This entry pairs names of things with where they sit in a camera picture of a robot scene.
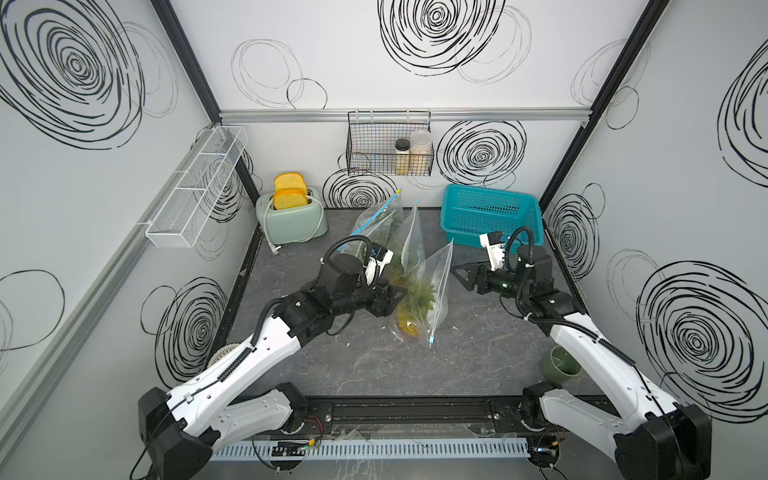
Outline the yellow pineapple green crown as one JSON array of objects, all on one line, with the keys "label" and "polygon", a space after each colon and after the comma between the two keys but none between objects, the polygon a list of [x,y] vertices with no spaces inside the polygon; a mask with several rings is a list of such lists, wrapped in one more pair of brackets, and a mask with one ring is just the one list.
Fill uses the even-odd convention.
[{"label": "yellow pineapple green crown", "polygon": [[434,309],[436,289],[426,280],[407,280],[407,297],[396,309],[399,330],[407,336],[420,337],[428,329],[428,314]]}]

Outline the clear zip-top bag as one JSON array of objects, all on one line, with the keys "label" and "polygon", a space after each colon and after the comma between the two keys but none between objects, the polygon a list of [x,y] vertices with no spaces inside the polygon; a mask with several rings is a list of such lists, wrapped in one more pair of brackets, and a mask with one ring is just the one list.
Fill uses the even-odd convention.
[{"label": "clear zip-top bag", "polygon": [[405,287],[405,298],[392,315],[395,337],[408,343],[422,342],[432,349],[436,330],[448,314],[448,280],[454,244],[450,241],[426,259],[411,261],[408,268],[397,257],[391,280]]},{"label": "clear zip-top bag", "polygon": [[393,253],[388,264],[389,277],[393,282],[402,283],[423,265],[426,255],[418,202],[391,233],[386,248]]}]

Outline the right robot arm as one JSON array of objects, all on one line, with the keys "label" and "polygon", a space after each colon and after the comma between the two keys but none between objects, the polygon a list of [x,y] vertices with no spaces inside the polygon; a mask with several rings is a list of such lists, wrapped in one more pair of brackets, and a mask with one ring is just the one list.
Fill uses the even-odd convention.
[{"label": "right robot arm", "polygon": [[561,427],[611,458],[626,479],[706,479],[711,474],[712,423],[654,384],[613,345],[585,308],[554,282],[552,258],[528,227],[481,235],[488,258],[454,264],[468,291],[514,301],[516,317],[538,327],[583,368],[615,411],[565,390],[561,381],[524,389],[518,407],[530,430]]}]

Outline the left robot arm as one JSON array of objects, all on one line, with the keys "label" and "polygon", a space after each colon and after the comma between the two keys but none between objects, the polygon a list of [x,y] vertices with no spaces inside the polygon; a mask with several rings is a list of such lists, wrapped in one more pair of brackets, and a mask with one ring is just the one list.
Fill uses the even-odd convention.
[{"label": "left robot arm", "polygon": [[364,235],[334,243],[317,276],[270,300],[253,333],[204,371],[168,391],[154,387],[138,401],[141,459],[148,479],[191,479],[224,447],[264,431],[296,430],[304,397],[281,384],[255,399],[239,395],[263,374],[321,335],[333,336],[337,317],[360,310],[391,315],[407,290],[385,277],[393,251]]}]

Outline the rear blue-zip clear bag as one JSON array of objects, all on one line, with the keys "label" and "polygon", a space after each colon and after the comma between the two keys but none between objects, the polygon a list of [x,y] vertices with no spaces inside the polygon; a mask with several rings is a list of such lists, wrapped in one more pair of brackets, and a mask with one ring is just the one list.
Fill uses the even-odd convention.
[{"label": "rear blue-zip clear bag", "polygon": [[387,246],[396,230],[405,220],[401,191],[379,202],[360,214],[351,234],[363,235],[372,243]]}]

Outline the teal plastic basket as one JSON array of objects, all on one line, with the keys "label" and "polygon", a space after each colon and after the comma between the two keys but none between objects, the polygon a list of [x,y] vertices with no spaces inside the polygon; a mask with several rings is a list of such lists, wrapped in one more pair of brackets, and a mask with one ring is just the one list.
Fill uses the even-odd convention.
[{"label": "teal plastic basket", "polygon": [[511,235],[521,226],[533,232],[534,244],[545,240],[538,200],[528,194],[451,184],[445,188],[440,226],[446,242],[481,248],[480,235]]}]

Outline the mint green toaster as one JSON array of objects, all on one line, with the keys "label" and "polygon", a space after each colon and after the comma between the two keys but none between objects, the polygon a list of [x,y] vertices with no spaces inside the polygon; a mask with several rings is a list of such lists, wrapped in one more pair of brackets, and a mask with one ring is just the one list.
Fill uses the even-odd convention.
[{"label": "mint green toaster", "polygon": [[314,187],[308,188],[306,206],[288,210],[275,210],[273,195],[273,192],[261,195],[255,206],[257,220],[273,246],[303,243],[328,231],[325,203]]}]

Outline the green ceramic cup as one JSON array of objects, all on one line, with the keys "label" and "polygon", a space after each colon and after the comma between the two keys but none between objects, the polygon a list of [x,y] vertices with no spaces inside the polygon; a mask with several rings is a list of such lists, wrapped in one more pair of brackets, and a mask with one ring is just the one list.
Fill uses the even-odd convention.
[{"label": "green ceramic cup", "polygon": [[542,376],[552,385],[562,387],[583,373],[580,363],[562,346],[554,346],[539,360]]}]

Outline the dark-lid spice jar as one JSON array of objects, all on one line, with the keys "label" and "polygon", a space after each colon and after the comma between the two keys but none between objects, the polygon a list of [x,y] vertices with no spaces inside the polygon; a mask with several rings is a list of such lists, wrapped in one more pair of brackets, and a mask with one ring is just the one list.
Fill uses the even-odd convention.
[{"label": "dark-lid spice jar", "polygon": [[399,138],[395,141],[395,174],[406,176],[410,170],[410,141]]}]

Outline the white-lid spice jar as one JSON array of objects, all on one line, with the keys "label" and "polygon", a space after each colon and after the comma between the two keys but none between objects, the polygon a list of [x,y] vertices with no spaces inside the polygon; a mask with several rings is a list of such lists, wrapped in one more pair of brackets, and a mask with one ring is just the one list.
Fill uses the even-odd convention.
[{"label": "white-lid spice jar", "polygon": [[416,130],[410,134],[409,140],[409,174],[414,176],[428,175],[433,161],[431,132],[424,129]]}]

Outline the front yellow toast slice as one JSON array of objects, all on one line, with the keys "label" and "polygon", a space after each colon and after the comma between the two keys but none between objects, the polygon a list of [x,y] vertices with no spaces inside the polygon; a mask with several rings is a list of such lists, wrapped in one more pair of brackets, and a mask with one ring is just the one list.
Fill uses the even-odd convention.
[{"label": "front yellow toast slice", "polygon": [[308,191],[299,188],[277,190],[272,197],[275,210],[288,210],[306,206],[309,203]]}]

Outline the yellow toast slice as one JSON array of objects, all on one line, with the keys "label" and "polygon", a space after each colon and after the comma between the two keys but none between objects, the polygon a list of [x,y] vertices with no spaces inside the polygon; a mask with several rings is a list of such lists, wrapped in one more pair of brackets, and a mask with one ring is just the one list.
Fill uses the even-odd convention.
[{"label": "yellow toast slice", "polygon": [[275,192],[283,190],[297,190],[302,194],[308,193],[308,186],[304,177],[296,172],[287,172],[278,175],[274,179]]},{"label": "yellow toast slice", "polygon": [[277,190],[272,197],[275,210],[288,210],[306,206],[309,203],[308,191],[299,188]]}]

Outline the rear yellow toast slice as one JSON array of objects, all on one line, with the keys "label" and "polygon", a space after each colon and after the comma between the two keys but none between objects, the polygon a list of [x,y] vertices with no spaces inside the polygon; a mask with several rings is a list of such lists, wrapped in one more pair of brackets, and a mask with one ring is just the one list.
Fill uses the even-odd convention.
[{"label": "rear yellow toast slice", "polygon": [[274,179],[275,192],[283,190],[297,190],[302,194],[308,193],[308,186],[304,177],[296,172],[287,172],[278,175]]}]

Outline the white woven ball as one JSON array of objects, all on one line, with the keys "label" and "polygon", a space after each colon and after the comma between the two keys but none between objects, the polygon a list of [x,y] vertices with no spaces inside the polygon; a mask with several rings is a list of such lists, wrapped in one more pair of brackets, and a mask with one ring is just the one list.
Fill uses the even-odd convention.
[{"label": "white woven ball", "polygon": [[236,350],[238,347],[239,347],[238,343],[230,343],[219,348],[212,354],[211,358],[208,361],[207,367],[208,368],[213,367],[216,363],[224,359],[228,354]]}]

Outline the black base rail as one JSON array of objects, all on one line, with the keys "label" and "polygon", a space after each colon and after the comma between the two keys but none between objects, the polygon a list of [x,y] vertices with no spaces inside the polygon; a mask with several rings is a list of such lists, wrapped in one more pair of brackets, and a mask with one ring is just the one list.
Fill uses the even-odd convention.
[{"label": "black base rail", "polygon": [[295,414],[325,432],[339,425],[483,424],[498,433],[544,431],[552,424],[524,395],[351,397],[305,399]]}]

